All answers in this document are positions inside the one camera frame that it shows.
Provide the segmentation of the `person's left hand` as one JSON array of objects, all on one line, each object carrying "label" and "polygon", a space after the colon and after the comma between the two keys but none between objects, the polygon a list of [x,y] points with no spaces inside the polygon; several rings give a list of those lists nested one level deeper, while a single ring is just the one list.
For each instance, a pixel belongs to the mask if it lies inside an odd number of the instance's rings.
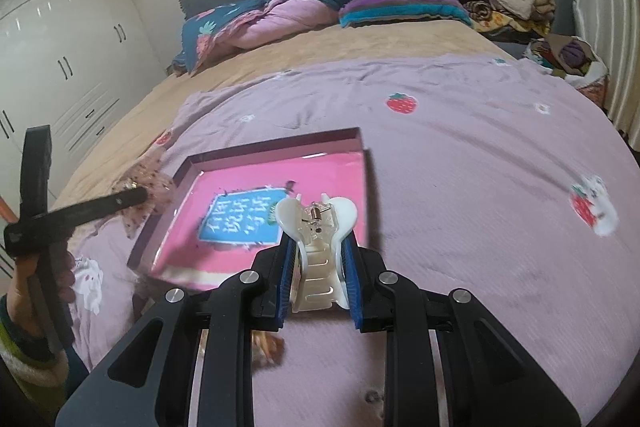
[{"label": "person's left hand", "polygon": [[[40,280],[37,273],[39,258],[38,254],[31,254],[18,257],[15,260],[13,279],[6,293],[6,311],[8,311],[12,323],[28,337],[35,339],[43,338],[46,335],[41,313],[36,307],[40,291]],[[73,288],[75,284],[74,268],[75,258],[66,251],[58,259],[55,275],[56,295],[66,305],[76,300]]]}]

